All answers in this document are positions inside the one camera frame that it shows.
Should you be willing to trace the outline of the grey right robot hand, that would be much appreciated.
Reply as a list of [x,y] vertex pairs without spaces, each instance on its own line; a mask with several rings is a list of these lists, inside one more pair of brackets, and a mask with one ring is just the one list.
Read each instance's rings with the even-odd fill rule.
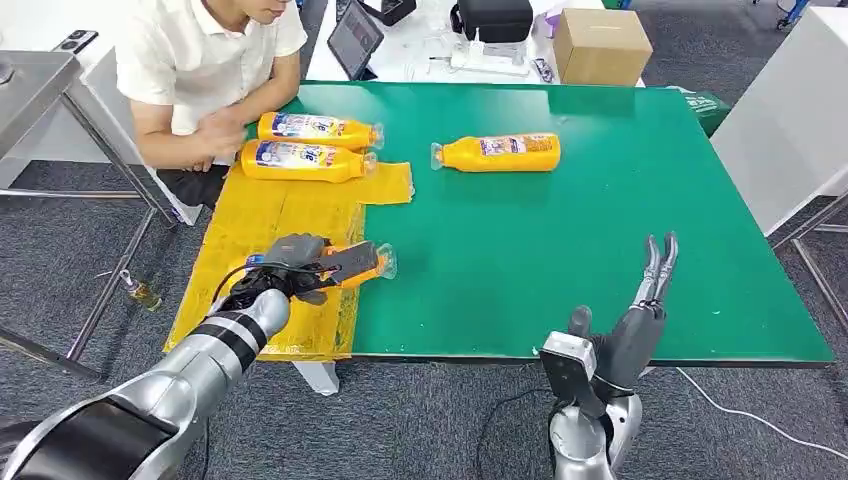
[[581,305],[573,310],[567,332],[589,339],[596,355],[591,380],[595,395],[604,402],[631,396],[648,366],[666,325],[664,298],[679,253],[677,235],[668,232],[659,248],[653,235],[646,240],[646,264],[637,292],[625,313],[608,334],[592,334],[592,313]]

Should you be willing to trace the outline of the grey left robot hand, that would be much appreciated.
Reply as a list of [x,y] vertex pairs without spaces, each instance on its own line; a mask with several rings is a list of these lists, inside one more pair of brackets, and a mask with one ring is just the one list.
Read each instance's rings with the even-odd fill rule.
[[310,233],[289,234],[276,240],[264,257],[271,275],[276,277],[275,288],[289,299],[323,305],[327,294],[316,284],[322,270],[319,259],[330,245],[330,239]]

